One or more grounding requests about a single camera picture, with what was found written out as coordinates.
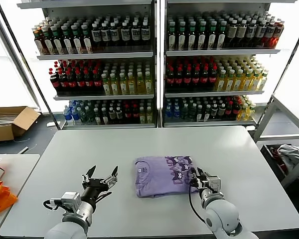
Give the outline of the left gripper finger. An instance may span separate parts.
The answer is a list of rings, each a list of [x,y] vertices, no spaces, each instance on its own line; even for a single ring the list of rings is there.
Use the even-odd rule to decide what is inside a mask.
[[[90,168],[85,174],[82,174],[82,185],[86,185],[90,182],[95,169],[96,169],[96,165]]]
[[[112,188],[118,181],[118,166],[114,168],[111,175],[105,178],[102,183],[107,185],[108,188]]]

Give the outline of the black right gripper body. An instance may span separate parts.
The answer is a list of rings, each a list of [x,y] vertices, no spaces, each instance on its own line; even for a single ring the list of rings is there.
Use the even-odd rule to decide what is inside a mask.
[[[204,190],[209,187],[209,183],[208,180],[200,180],[197,176],[197,183],[190,183],[190,186],[197,190]]]

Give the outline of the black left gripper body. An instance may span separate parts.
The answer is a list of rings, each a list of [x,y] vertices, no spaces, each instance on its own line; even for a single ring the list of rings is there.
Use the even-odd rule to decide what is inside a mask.
[[[84,178],[82,186],[84,192],[81,200],[87,203],[97,203],[112,193],[109,191],[112,187],[112,178]]]

